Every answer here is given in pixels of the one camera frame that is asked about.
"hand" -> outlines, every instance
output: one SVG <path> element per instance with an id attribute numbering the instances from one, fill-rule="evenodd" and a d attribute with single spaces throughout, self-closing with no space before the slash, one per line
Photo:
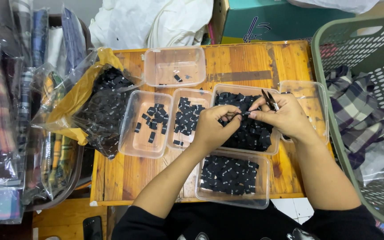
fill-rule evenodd
<path id="1" fill-rule="evenodd" d="M 210 153 L 228 140 L 241 125 L 241 113 L 236 106 L 220 105 L 203 110 L 199 115 L 195 137 L 191 145 Z M 218 120 L 230 121 L 223 127 Z"/>
<path id="2" fill-rule="evenodd" d="M 309 134 L 316 133 L 293 94 L 272 94 L 272 96 L 280 108 L 278 111 L 271 111 L 264 97 L 260 97 L 251 105 L 249 111 L 259 106 L 262 106 L 262 111 L 253 111 L 248 117 L 273 125 L 293 140 L 305 140 Z"/>

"forearm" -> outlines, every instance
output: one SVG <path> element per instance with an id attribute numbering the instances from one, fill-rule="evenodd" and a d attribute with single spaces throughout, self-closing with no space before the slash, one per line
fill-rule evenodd
<path id="1" fill-rule="evenodd" d="M 133 205 L 152 215 L 166 218 L 190 172 L 206 155 L 202 149 L 190 145 L 146 185 Z"/>
<path id="2" fill-rule="evenodd" d="M 355 188 L 317 134 L 294 140 L 306 195 L 313 208 L 348 210 L 361 205 Z"/>

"black sleeve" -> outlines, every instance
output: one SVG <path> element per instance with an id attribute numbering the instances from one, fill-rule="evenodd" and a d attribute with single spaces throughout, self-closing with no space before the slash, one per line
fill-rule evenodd
<path id="1" fill-rule="evenodd" d="M 112 240 L 166 240 L 165 220 L 147 211 L 131 206 L 115 225 Z"/>
<path id="2" fill-rule="evenodd" d="M 383 232 L 376 227 L 374 217 L 364 205 L 343 211 L 315 210 L 303 227 L 324 240 L 384 240 Z"/>

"cardboard box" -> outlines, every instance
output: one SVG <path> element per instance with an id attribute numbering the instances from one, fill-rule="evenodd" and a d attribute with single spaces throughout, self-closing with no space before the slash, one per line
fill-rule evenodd
<path id="1" fill-rule="evenodd" d="M 211 27 L 216 44 L 306 39 L 324 24 L 355 14 L 300 8 L 286 0 L 215 0 Z"/>

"smartphone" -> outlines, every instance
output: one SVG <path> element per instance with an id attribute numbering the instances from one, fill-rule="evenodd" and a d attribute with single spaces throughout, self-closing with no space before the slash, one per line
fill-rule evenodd
<path id="1" fill-rule="evenodd" d="M 82 221 L 84 240 L 103 240 L 102 218 L 92 216 Z"/>

